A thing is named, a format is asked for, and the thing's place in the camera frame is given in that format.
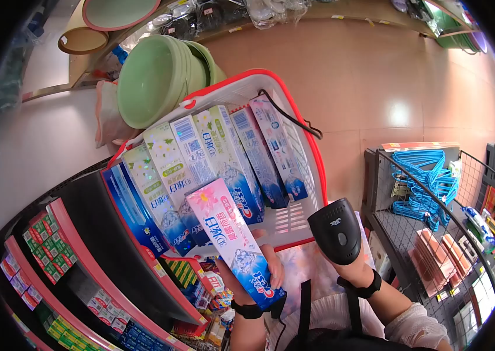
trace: pink product package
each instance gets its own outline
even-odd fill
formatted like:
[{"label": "pink product package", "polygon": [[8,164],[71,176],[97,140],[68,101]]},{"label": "pink product package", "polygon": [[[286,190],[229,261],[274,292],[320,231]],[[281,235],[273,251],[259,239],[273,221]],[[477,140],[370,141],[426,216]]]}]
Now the pink product package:
[{"label": "pink product package", "polygon": [[95,147],[100,148],[110,142],[121,145],[126,140],[139,135],[140,130],[129,127],[119,113],[117,84],[102,80],[97,83],[96,91],[97,132],[95,133]]}]

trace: price tag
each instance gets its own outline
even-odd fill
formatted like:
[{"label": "price tag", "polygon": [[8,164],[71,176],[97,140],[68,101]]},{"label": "price tag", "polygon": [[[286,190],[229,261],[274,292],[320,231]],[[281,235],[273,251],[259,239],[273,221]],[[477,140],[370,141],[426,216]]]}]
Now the price tag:
[{"label": "price tag", "polygon": [[173,335],[168,335],[168,337],[166,338],[167,341],[169,341],[170,343],[172,344],[175,344],[177,339],[173,337]]},{"label": "price tag", "polygon": [[156,264],[154,266],[154,269],[156,270],[156,273],[158,274],[158,276],[161,278],[161,277],[164,277],[166,275],[166,271],[164,270],[164,268],[162,268],[161,264]]}]

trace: barcode scanner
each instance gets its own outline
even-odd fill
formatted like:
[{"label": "barcode scanner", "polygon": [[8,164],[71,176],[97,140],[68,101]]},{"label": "barcode scanner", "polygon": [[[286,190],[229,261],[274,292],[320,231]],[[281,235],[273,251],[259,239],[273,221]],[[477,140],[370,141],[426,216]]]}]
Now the barcode scanner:
[{"label": "barcode scanner", "polygon": [[323,253],[336,264],[346,266],[360,252],[360,226],[347,198],[330,203],[308,217],[312,235]]}]

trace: red shelf edge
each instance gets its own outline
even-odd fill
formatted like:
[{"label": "red shelf edge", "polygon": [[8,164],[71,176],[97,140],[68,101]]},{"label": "red shelf edge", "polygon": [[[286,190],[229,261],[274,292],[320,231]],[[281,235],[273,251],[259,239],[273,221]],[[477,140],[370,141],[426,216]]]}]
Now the red shelf edge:
[{"label": "red shelf edge", "polygon": [[64,232],[68,244],[74,251],[74,254],[78,257],[80,263],[88,271],[91,277],[97,284],[105,291],[111,299],[113,299],[118,305],[120,305],[125,312],[127,312],[136,322],[145,327],[149,332],[159,337],[161,340],[168,342],[168,345],[175,347],[179,350],[187,351],[188,346],[181,341],[174,341],[173,336],[159,327],[151,319],[149,319],[142,311],[138,309],[132,302],[127,299],[125,295],[117,288],[117,286],[107,277],[105,272],[99,266],[95,258],[88,250],[86,244],[84,244],[82,238],[78,234],[78,231],[74,227],[74,223],[70,219],[66,207],[62,199],[57,199],[50,203],[50,208],[53,211],[54,218],[59,227]]},{"label": "red shelf edge", "polygon": [[[106,189],[108,189],[107,183],[105,182],[105,179],[103,179],[103,184]],[[113,196],[111,195],[110,191],[107,191],[109,194],[109,199],[111,200],[111,204],[115,208],[115,211],[117,212],[117,215],[119,216],[119,219],[123,223],[123,226],[125,227],[125,230],[127,232],[127,235],[129,238],[131,238],[132,244],[136,247],[136,250],[139,252],[140,256],[142,256],[142,259],[144,262],[148,264],[148,268],[154,273],[158,279],[160,279],[161,284],[167,289],[167,291],[171,294],[171,296],[176,299],[176,301],[185,309],[189,315],[195,319],[196,321],[199,321],[201,325],[206,324],[207,319],[203,317],[199,311],[193,306],[187,298],[183,295],[181,290],[174,284],[174,282],[171,280],[171,278],[168,276],[164,268],[162,268],[161,264],[158,262],[157,259],[151,257],[146,253],[145,248],[140,245],[138,240],[136,240],[135,236],[132,234],[130,228],[127,226],[125,219],[123,218],[123,215],[119,212],[119,209],[117,208],[117,205],[115,204],[115,201],[113,200]]]},{"label": "red shelf edge", "polygon": [[10,236],[9,239],[6,240],[5,246],[16,259],[19,267],[24,271],[31,284],[35,287],[35,289],[37,289],[47,304],[49,304],[80,333],[90,338],[96,344],[111,350],[120,350],[118,347],[96,334],[93,330],[76,318],[76,316],[74,316],[68,308],[61,304],[61,302],[54,296],[54,294],[47,288],[45,283],[42,282],[37,273],[33,270],[33,267],[31,267],[25,255],[21,252],[21,249],[13,236]]}]

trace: shopping basket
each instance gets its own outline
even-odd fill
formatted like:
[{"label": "shopping basket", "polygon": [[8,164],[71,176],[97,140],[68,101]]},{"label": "shopping basket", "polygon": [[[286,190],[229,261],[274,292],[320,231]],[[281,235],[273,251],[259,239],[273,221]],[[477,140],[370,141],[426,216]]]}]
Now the shopping basket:
[{"label": "shopping basket", "polygon": [[[271,71],[254,69],[194,92],[187,96],[177,109],[153,125],[171,122],[187,115],[195,115],[218,104],[225,105],[229,111],[237,109],[256,97],[260,89],[265,89],[287,114],[296,118],[300,123],[304,123],[304,119],[285,83]],[[292,125],[286,118],[283,120]],[[302,160],[299,159],[301,161],[299,165],[308,197],[290,202],[287,208],[265,208],[264,221],[249,226],[250,229],[265,229],[268,235],[259,239],[258,243],[260,245],[271,244],[275,251],[313,241],[314,237],[307,218],[327,205],[326,172],[314,136],[297,126],[294,126],[293,129],[298,133],[299,145],[294,145],[294,147],[301,151],[303,157]],[[140,145],[143,141],[142,135],[139,135],[121,145],[108,167],[121,158],[126,150]],[[193,248],[188,253],[187,258],[199,259],[215,255],[218,255],[216,248],[213,245],[205,245]],[[177,253],[169,251],[166,252],[165,256],[170,259],[179,258]]]}]

